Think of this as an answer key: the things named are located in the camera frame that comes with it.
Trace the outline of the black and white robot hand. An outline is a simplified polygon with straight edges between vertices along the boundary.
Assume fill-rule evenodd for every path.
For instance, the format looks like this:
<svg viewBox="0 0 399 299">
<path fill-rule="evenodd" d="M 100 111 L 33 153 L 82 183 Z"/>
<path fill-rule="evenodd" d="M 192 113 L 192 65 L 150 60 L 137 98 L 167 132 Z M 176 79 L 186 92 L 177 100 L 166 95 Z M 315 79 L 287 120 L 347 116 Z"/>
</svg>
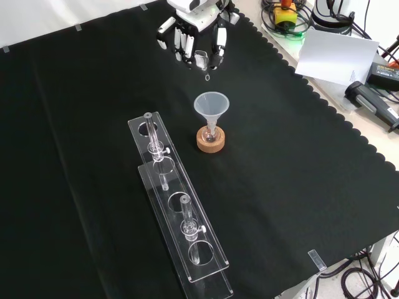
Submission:
<svg viewBox="0 0 399 299">
<path fill-rule="evenodd" d="M 174 33 L 173 53 L 176 60 L 186 65 L 193 65 L 197 58 L 197 38 L 208 31 L 213 34 L 212 53 L 208 67 L 217 69 L 224 60 L 228 39 L 228 25 L 235 25 L 240 16 L 234 12 L 231 1 L 167 1 L 174 9 L 157 30 L 156 39 L 159 46 L 166 50 L 166 36 Z"/>
</svg>

